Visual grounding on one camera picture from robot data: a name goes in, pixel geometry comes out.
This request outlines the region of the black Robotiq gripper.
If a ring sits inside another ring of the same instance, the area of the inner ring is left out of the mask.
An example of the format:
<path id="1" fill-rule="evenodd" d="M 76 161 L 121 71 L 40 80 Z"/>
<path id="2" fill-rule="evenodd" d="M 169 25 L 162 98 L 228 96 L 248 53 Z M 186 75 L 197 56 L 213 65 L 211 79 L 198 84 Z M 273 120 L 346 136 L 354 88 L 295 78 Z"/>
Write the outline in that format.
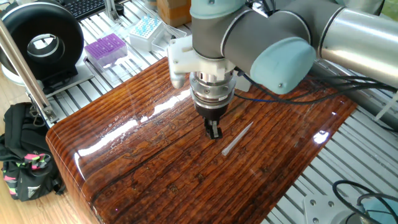
<path id="1" fill-rule="evenodd" d="M 195 109 L 204 119 L 206 135 L 210 139 L 220 139 L 223 137 L 222 130 L 218 126 L 221 117 L 226 113 L 228 105 L 221 108 L 208 109 L 199 105 L 195 105 Z"/>

